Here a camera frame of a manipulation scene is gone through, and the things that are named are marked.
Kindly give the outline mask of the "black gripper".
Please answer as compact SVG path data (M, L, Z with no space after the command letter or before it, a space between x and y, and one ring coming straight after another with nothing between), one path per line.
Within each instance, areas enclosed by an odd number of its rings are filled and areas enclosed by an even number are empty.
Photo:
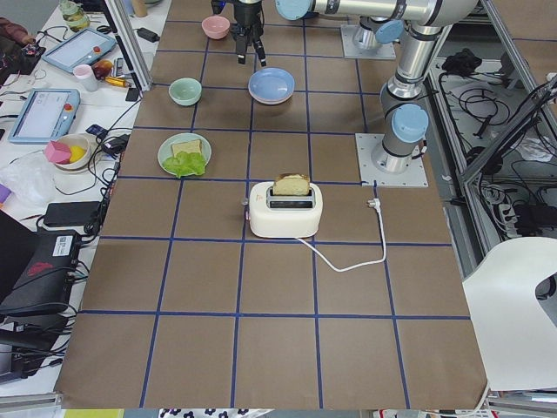
M230 3L233 7L235 28L233 29L236 42L236 52L238 53L238 63L245 64L245 53L247 48L252 46L258 56L261 66L267 66L265 47L261 37L264 34L262 23L262 2L256 1L211 1L212 12L220 14L225 5Z

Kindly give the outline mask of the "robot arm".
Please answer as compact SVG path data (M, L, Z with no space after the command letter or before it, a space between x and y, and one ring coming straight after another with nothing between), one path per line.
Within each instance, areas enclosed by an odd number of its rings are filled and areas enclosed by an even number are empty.
M260 64L267 65L265 48L262 42L265 15L261 1L231 1L234 24L232 37L238 62L244 64L247 51L252 47ZM277 1L278 13L290 20L305 20L318 15L312 11L312 2L296 1L288 6L285 1ZM393 17L361 16L357 24L343 24L340 28L343 52L347 58L375 60L394 60L396 54L393 43L399 40L404 23Z
M423 80L437 57L447 32L475 7L474 1L277 1L280 16L297 20L308 11L326 15L383 17L408 22L401 38L401 55L394 75L380 93L386 134L372 151L383 172L406 170L417 143L425 137L429 118L416 104Z

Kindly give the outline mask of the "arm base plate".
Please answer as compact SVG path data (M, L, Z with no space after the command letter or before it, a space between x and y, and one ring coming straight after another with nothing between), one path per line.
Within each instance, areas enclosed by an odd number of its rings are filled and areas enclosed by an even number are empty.
M361 185L379 187L428 187L423 158L416 145L406 157L394 157L383 147L383 134L356 133Z
M345 58L394 60L396 58L394 38L387 43L378 32L360 25L343 24L340 28Z

